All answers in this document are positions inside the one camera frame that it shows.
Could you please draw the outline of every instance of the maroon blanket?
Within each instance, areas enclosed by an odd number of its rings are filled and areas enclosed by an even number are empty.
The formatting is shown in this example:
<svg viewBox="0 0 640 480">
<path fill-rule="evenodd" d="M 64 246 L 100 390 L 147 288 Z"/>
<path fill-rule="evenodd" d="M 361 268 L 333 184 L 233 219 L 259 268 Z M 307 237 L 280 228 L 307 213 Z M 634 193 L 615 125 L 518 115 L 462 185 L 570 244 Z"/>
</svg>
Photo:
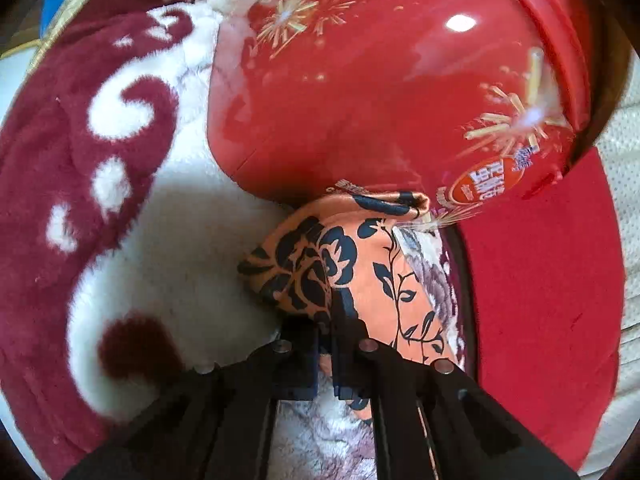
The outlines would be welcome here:
<svg viewBox="0 0 640 480">
<path fill-rule="evenodd" d="M 168 38 L 145 34 L 159 26 L 149 9 L 179 1 L 186 0 L 90 0 L 28 80 L 0 134 L 2 390 L 19 429 L 54 479 L 93 449 L 108 427 L 83 402 L 67 370 L 68 302 L 83 269 L 95 255 L 116 248 L 136 217 L 177 120 L 175 93 L 152 76 L 137 80 L 123 95 L 155 110 L 137 135 L 116 142 L 93 134 L 88 108 L 117 69 L 169 49 L 191 32 L 190 16 L 176 11 Z M 115 48 L 123 38 L 131 40 L 127 48 Z M 111 120 L 118 118 L 104 117 Z M 111 157 L 126 166 L 129 186 L 117 212 L 98 207 L 90 186 L 96 168 Z M 108 209 L 109 197 L 105 200 Z M 51 228 L 61 232 L 49 236 Z M 51 239 L 58 240 L 57 247 Z M 142 330 L 171 357 L 161 330 L 153 324 Z M 177 360 L 169 362 L 175 366 L 168 370 L 116 366 L 113 373 L 167 380 L 180 369 Z"/>
</svg>

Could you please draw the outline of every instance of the gold trim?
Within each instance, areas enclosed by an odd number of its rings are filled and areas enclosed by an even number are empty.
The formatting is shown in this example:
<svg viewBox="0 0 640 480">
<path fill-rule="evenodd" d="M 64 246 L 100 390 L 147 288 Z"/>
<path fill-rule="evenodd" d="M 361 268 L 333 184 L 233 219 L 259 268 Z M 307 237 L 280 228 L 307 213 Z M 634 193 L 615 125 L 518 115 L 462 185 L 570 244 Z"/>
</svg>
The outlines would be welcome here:
<svg viewBox="0 0 640 480">
<path fill-rule="evenodd" d="M 12 56 L 13 54 L 18 54 L 18 52 L 22 52 L 23 50 L 27 50 L 28 48 L 31 48 L 32 46 L 40 46 L 40 40 L 31 40 L 31 41 L 27 41 L 27 42 L 25 42 L 23 44 L 20 44 L 18 46 L 14 46 L 13 48 L 10 48 L 9 50 L 6 50 L 2 54 L 0 54 L 0 59 L 6 59 L 7 57 Z"/>
<path fill-rule="evenodd" d="M 26 78 L 28 78 L 34 70 L 37 69 L 45 54 L 60 37 L 60 34 L 62 34 L 66 29 L 66 26 L 76 17 L 80 9 L 84 7 L 84 4 L 87 3 L 87 1 L 88 0 L 64 0 L 62 2 L 58 12 L 56 12 L 55 16 L 49 23 L 49 27 L 47 27 L 47 30 L 44 33 L 39 50 L 29 63 Z"/>
</svg>

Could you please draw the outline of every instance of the white fabric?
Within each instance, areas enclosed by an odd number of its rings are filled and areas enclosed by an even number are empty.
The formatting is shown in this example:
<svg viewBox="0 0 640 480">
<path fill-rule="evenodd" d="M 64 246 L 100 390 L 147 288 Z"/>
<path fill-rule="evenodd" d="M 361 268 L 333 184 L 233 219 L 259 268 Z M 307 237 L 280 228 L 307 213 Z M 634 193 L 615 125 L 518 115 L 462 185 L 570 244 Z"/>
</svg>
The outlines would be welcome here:
<svg viewBox="0 0 640 480">
<path fill-rule="evenodd" d="M 271 440 L 268 480 L 376 480 L 373 431 L 319 374 L 313 402 L 283 401 Z"/>
<path fill-rule="evenodd" d="M 640 418 L 640 59 L 634 53 L 625 94 L 596 146 L 613 197 L 626 270 L 620 371 L 580 475 L 596 480 Z"/>
<path fill-rule="evenodd" d="M 0 59 L 0 81 L 2 82 L 0 84 L 0 126 L 24 80 L 29 62 L 35 52 L 36 47 L 31 47 Z"/>
<path fill-rule="evenodd" d="M 145 204 L 119 247 L 82 272 L 69 307 L 71 376 L 95 412 L 119 422 L 133 418 L 158 392 L 140 377 L 116 380 L 105 373 L 98 348 L 114 322 L 133 314 L 157 319 L 189 368 L 242 360 L 278 327 L 276 314 L 256 305 L 245 290 L 236 264 L 288 211 L 239 189 L 213 159 L 207 98 L 222 16 L 204 2 L 173 4 L 148 15 L 166 25 L 176 10 L 190 17 L 193 31 L 171 48 L 127 61 L 100 86 L 88 114 L 90 123 L 92 116 L 97 119 L 95 135 L 118 142 L 136 136 L 155 115 L 150 103 L 122 99 L 130 85 L 153 76 L 178 96 L 174 140 Z M 114 109 L 118 120 L 110 121 Z M 92 197 L 109 217 L 118 214 L 131 189 L 124 163 L 105 151 L 92 177 Z"/>
</svg>

